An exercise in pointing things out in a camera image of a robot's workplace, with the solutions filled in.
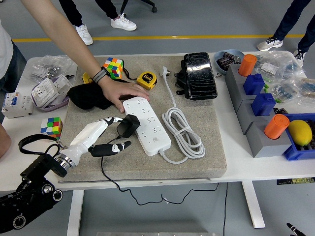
robot finger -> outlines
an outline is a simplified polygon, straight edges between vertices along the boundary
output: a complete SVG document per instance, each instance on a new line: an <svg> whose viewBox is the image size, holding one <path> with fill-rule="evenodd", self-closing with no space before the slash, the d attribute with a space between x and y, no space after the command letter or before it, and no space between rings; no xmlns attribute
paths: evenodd
<svg viewBox="0 0 315 236"><path fill-rule="evenodd" d="M131 145L130 141L121 144L101 144L89 148L89 152L93 157L111 156L119 153Z"/></svg>

jeans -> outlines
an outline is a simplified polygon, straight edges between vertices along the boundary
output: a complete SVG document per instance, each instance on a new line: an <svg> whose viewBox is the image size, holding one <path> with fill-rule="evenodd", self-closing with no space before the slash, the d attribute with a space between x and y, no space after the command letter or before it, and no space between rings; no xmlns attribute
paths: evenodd
<svg viewBox="0 0 315 236"><path fill-rule="evenodd" d="M277 28L274 37L278 40L284 40L285 36L293 28L299 20L303 9L310 3L311 0L293 0L291 6L287 9L279 27ZM315 42L315 15L309 22L306 33L298 44L298 49L306 53L310 46Z"/></svg>
<svg viewBox="0 0 315 236"><path fill-rule="evenodd" d="M117 11L111 0L95 0L97 5L106 13L106 16L115 19L118 17ZM73 0L59 0L65 15L67 16L68 20L74 26L81 26L82 23L82 15L77 10L76 5L74 4Z"/></svg>
<svg viewBox="0 0 315 236"><path fill-rule="evenodd" d="M15 92L15 89L20 81L22 73L24 71L26 60L18 47L13 44L13 55L3 78L0 79L0 104L2 104L6 93ZM0 113L0 123L2 123L4 115Z"/></svg>

white table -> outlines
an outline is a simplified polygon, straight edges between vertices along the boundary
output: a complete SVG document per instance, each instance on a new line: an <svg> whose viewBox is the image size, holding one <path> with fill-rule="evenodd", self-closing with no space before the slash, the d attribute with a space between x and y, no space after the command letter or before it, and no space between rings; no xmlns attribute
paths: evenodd
<svg viewBox="0 0 315 236"><path fill-rule="evenodd" d="M218 70L214 62L214 54L209 53L213 73L217 74ZM175 56L183 56L184 54L175 54ZM28 61L27 68L32 66L31 59ZM315 159L300 160L296 162L287 161L283 156L253 158L247 138L243 135L237 116L234 112L233 105L225 84L224 77L216 79L218 97L214 99L214 105L218 118L222 144L226 157L227 171L220 178L214 178L210 182L233 182L241 181L244 192L248 201L253 225L255 228L264 228L263 218L260 212L259 204L253 188L253 180L268 180L282 178L298 178L298 177L314 177L315 176ZM25 95L30 94L31 89L35 86L35 82L31 82L23 74L16 91ZM284 107L289 113L314 113L314 108L305 108L302 106L294 106L294 104L285 104ZM12 138L12 145L9 151L0 159L0 192L15 191L21 183L20 173L27 168L36 158L35 155L24 155L18 149L18 142L24 137L38 133L43 118L61 117L65 120L66 107L57 109L53 112L43 113L37 109L29 117L7 119L3 121L3 126ZM36 144L29 144L25 148L29 150L43 151L46 141L38 141ZM70 220L68 227L68 235L78 235L80 213L85 189L98 188L115 188L111 182L81 182L81 183L63 183L57 182L53 172L50 171L45 176L57 189L74 190L71 205ZM189 180L151 180L151 181L120 181L119 185L125 187L138 186L157 186L172 184L191 184L191 183L209 183L206 179L189 179Z"/></svg>

black power plug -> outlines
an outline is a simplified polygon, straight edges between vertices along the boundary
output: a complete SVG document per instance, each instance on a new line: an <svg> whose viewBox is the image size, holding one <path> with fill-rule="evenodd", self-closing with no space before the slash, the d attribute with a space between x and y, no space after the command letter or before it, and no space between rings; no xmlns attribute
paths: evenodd
<svg viewBox="0 0 315 236"><path fill-rule="evenodd" d="M117 126L119 137L129 138L139 126L140 121L138 120L138 117L127 115Z"/></svg>

gray floor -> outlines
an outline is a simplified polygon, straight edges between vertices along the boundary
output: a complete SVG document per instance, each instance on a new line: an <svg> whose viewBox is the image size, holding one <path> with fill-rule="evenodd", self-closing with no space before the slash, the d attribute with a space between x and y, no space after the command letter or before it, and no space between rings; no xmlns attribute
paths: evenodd
<svg viewBox="0 0 315 236"><path fill-rule="evenodd" d="M255 35L244 38L95 41L94 55L217 52L224 49L256 51L256 45L272 35L291 0L156 0L157 13L140 0L130 0L126 13L138 28L126 32L113 29L94 1L75 1L92 37L159 35ZM60 9L59 2L53 3ZM120 9L121 0L113 0ZM304 34L313 17L311 2L290 34ZM38 24L17 0L0 3L2 25L13 39L46 38ZM299 38L286 38L278 50L293 52ZM62 52L51 42L17 43L26 59ZM315 77L315 46L305 56L304 70ZM314 235L314 184L276 185L275 180L254 183L265 219L265 229L254 229L241 183L228 184L226 236L289 236L290 222L307 236ZM163 194L180 202L190 189L213 189L214 184L133 188L141 203L158 201ZM191 192L181 205L160 203L138 206L128 193L117 189L85 192L80 235L97 232L209 232L223 235L226 183L215 192ZM20 231L4 236L66 235L72 192L52 210Z"/></svg>

